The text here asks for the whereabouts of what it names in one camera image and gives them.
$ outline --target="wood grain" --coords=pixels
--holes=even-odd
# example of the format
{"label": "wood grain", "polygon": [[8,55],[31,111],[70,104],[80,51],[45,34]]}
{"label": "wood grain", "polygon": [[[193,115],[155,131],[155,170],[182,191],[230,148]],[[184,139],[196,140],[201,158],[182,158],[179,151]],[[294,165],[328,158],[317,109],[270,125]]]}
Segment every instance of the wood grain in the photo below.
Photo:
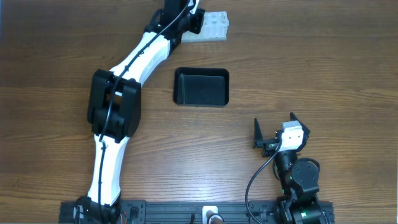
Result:
{"label": "wood grain", "polygon": [[[136,46],[162,1],[3,0],[0,32],[0,222],[57,222],[60,202],[91,184],[86,122],[91,76]],[[121,174],[123,199],[243,201],[265,161],[253,119],[271,137],[289,112],[312,130],[321,200],[337,223],[395,223],[398,2],[205,1],[227,11],[228,40],[182,44],[151,75]],[[177,67],[230,73],[224,108],[172,101]],[[280,186],[267,168],[250,198]]]}

